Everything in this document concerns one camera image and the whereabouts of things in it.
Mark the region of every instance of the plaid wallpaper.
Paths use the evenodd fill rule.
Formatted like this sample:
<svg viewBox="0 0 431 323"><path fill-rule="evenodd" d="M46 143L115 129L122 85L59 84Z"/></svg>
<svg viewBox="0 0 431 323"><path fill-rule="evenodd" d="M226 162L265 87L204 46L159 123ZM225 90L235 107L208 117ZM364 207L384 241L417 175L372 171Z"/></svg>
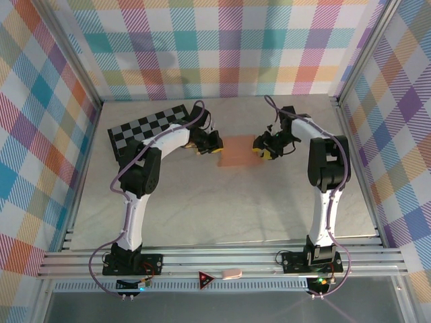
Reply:
<svg viewBox="0 0 431 323"><path fill-rule="evenodd" d="M379 0L377 6L374 9L374 12L373 12L371 18L368 21L368 24L365 28L364 33L362 34L360 41L356 45L356 48L353 52L353 55L350 57L349 64L347 65L347 67L343 73L343 76L341 77L341 81L338 83L338 86L335 90L335 93L332 94L330 92L329 93L330 96L332 96L332 95L339 96L340 95L341 90L343 89L344 84L346 83L348 77L350 76L350 72L352 71L353 66L355 66L356 61L358 60L359 55L360 55L362 49L364 48L366 41L368 40L368 37L371 35L371 31L372 31L374 25L376 24L378 17L380 16L383 9L385 8L385 4L387 1L388 0Z"/></svg>
<svg viewBox="0 0 431 323"><path fill-rule="evenodd" d="M384 2L51 0L106 100L328 93Z"/></svg>
<svg viewBox="0 0 431 323"><path fill-rule="evenodd" d="M404 0L347 99L390 245L431 319L431 1Z"/></svg>
<svg viewBox="0 0 431 323"><path fill-rule="evenodd" d="M96 110L30 0L0 1L0 322L22 322Z"/></svg>

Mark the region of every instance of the orange sponge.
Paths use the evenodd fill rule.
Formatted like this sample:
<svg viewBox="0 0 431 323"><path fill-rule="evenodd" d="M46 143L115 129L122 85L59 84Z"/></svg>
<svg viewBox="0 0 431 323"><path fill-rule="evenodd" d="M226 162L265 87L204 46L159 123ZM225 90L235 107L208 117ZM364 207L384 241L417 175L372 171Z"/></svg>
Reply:
<svg viewBox="0 0 431 323"><path fill-rule="evenodd" d="M253 151L254 135L225 137L219 167L257 166L263 164L263 159Z"/></svg>

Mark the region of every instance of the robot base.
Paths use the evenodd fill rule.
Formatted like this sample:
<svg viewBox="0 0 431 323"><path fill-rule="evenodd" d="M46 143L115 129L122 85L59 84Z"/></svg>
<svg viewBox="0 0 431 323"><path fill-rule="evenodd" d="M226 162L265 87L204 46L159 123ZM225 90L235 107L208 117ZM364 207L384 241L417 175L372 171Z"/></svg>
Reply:
<svg viewBox="0 0 431 323"><path fill-rule="evenodd" d="M298 274L298 273L332 273L333 265L334 273L343 272L343 263L339 252L335 253L334 260L326 264L308 265L306 255L303 252L283 252L281 253L281 263L283 264L283 273Z"/></svg>
<svg viewBox="0 0 431 323"><path fill-rule="evenodd" d="M104 257L104 276L156 276L162 273L162 254L141 254L142 245L134 251L124 250L117 243Z"/></svg>

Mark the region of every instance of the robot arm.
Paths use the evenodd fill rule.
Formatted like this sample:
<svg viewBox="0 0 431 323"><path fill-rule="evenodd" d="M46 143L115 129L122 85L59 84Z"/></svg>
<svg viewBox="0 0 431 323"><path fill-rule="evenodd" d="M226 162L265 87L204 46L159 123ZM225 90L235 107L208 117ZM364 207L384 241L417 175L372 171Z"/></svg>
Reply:
<svg viewBox="0 0 431 323"><path fill-rule="evenodd" d="M293 106L286 106L282 110L295 114ZM309 115L300 114L300 116L312 122ZM337 191L333 198L329 226L327 225L328 204L331 193L343 179L344 167L348 167L347 181L350 179L350 163L345 166L341 152L333 140L322 135L306 121L286 114L279 114L279 118L281 131L273 134L272 125L268 126L268 131L256 138L253 150L260 151L261 157L265 159L275 159L284 155L284 147L290 143L294 145L295 142L301 142L308 146L308 180L314 186L314 215L311 229L306 237L303 260L308 266L334 262L335 245L329 237L328 227L334 235L337 206L343 188ZM336 138L349 161L346 137L336 136Z"/></svg>
<svg viewBox="0 0 431 323"><path fill-rule="evenodd" d="M201 107L195 105L189 120L195 120L201 113ZM178 123L186 124L187 120ZM178 128L172 124L169 129ZM125 168L152 138L127 144L125 155L119 161L120 170ZM104 258L103 275L139 275L146 274L143 264L150 263L157 275L162 266L162 255L142 255L142 224L145 208L151 193L156 189L160 164L163 158L179 147L194 147L197 153L216 153L223 149L223 142L218 131L213 129L211 116L204 111L202 117L191 126L170 132L158 139L144 154L144 164L133 164L121 177L121 189L129 197L125 199L124 222L127 223L122 237L111 246L111 252Z"/></svg>

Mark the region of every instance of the pink eraser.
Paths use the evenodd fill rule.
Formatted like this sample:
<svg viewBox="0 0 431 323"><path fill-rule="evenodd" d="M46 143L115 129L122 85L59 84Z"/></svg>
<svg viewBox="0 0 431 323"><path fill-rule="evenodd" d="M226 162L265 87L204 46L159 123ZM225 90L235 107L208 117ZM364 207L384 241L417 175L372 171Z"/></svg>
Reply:
<svg viewBox="0 0 431 323"><path fill-rule="evenodd" d="M226 279L238 279L242 277L242 270L234 268L234 269L226 269L222 272L223 280Z"/></svg>

